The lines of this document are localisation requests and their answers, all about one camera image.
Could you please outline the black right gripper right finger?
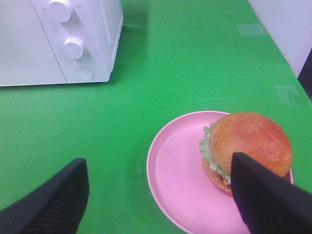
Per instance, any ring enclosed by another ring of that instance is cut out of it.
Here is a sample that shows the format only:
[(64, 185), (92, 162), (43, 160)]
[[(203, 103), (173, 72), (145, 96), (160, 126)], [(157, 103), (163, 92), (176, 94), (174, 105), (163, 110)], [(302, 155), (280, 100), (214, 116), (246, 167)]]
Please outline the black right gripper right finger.
[(310, 234), (312, 194), (244, 153), (234, 153), (231, 189), (252, 234)]

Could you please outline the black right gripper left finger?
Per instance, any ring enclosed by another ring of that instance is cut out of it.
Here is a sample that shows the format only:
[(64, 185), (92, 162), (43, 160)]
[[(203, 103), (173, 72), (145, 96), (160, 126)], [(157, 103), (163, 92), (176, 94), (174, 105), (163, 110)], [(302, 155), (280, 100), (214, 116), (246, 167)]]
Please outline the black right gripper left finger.
[(75, 234), (90, 193), (86, 159), (76, 158), (0, 212), (2, 234)]

